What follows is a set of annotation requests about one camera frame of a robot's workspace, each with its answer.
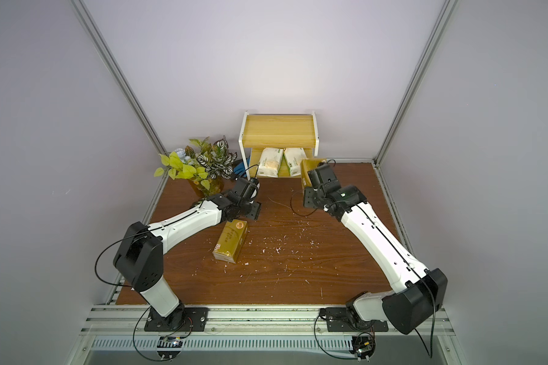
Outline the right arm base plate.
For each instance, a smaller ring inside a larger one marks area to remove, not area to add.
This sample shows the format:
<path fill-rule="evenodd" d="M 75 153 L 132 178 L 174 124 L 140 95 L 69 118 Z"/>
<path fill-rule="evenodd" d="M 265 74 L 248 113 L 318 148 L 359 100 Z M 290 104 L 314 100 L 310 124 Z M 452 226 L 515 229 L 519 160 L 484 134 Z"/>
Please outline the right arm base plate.
<path fill-rule="evenodd" d="M 359 319 L 346 307 L 321 308 L 319 316 L 328 332 L 388 332 L 386 321 Z"/>

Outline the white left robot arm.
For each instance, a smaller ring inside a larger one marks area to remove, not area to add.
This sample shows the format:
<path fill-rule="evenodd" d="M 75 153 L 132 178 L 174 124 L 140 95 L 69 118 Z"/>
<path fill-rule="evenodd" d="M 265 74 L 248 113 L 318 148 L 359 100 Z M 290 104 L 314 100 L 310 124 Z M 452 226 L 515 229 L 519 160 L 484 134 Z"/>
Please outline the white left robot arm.
<path fill-rule="evenodd" d="M 183 320 L 184 304 L 164 278 L 164 255 L 189 237 L 239 217 L 256 220 L 260 183 L 238 178 L 234 187 L 200 201 L 193 208 L 150 225 L 131 224 L 114 257 L 114 267 L 151 307 L 152 319 L 175 327 Z"/>

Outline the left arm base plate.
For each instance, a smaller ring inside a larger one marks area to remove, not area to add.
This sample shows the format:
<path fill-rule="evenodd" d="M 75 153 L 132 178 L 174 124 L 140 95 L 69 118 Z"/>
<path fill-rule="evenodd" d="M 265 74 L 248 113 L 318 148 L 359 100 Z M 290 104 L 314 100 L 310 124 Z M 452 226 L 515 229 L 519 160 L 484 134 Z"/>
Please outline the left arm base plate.
<path fill-rule="evenodd" d="M 163 317 L 151 308 L 144 329 L 146 332 L 203 332 L 208 314 L 208 307 L 177 307 Z"/>

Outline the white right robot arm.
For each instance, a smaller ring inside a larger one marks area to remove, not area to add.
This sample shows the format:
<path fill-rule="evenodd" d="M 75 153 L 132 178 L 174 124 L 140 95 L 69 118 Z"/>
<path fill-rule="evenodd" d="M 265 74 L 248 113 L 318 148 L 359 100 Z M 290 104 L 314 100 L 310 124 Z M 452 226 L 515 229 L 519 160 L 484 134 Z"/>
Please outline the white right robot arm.
<path fill-rule="evenodd" d="M 415 331 L 441 309 L 448 279 L 428 269 L 391 233 L 355 186 L 342 186 L 326 162 L 302 167 L 303 204 L 323 210 L 351 231 L 374 258 L 391 287 L 381 294 L 361 293 L 346 303 L 350 325 L 388 321 L 402 334 Z"/>

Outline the white tissue pack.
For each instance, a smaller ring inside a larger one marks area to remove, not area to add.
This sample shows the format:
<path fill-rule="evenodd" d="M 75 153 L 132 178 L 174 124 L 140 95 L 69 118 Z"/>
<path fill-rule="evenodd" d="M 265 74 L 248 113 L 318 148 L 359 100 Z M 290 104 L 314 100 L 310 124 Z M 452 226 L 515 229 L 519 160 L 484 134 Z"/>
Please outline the white tissue pack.
<path fill-rule="evenodd" d="M 307 158 L 303 148 L 286 148 L 284 150 L 284 158 L 286 159 L 289 176 L 301 175 L 301 162 Z"/>
<path fill-rule="evenodd" d="M 283 160 L 283 149 L 265 148 L 260 155 L 257 176 L 276 178 Z"/>

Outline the gold tissue pack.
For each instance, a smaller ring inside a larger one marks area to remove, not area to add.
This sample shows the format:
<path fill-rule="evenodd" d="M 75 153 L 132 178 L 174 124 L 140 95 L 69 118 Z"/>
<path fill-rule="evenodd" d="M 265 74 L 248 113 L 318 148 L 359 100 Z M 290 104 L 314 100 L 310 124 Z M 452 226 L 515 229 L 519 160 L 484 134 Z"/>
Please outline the gold tissue pack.
<path fill-rule="evenodd" d="M 242 220 L 227 221 L 213 249 L 216 260 L 236 263 L 248 233 L 248 222 Z"/>
<path fill-rule="evenodd" d="M 303 189 L 306 187 L 312 187 L 312 182 L 308 172 L 315 170 L 321 164 L 325 163 L 327 163 L 327 159 L 324 158 L 306 158 L 301 161 L 301 185 Z"/>

